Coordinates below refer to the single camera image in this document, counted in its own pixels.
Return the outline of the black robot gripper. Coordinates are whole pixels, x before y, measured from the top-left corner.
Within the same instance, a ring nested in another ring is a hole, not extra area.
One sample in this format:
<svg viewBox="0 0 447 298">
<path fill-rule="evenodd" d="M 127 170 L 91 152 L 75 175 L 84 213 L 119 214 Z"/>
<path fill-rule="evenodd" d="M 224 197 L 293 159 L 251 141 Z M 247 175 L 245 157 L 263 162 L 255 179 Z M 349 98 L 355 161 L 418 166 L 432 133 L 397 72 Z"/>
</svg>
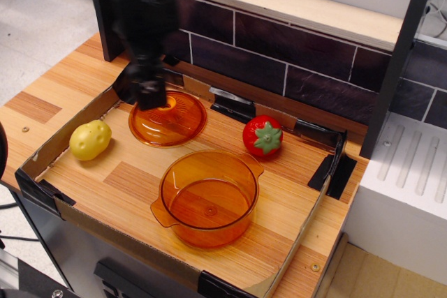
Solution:
<svg viewBox="0 0 447 298">
<path fill-rule="evenodd" d="M 110 0 L 113 29 L 131 62 L 126 74 L 130 91 L 140 110 L 164 107 L 165 80 L 160 62 L 163 42 L 178 30 L 176 0 Z"/>
</svg>

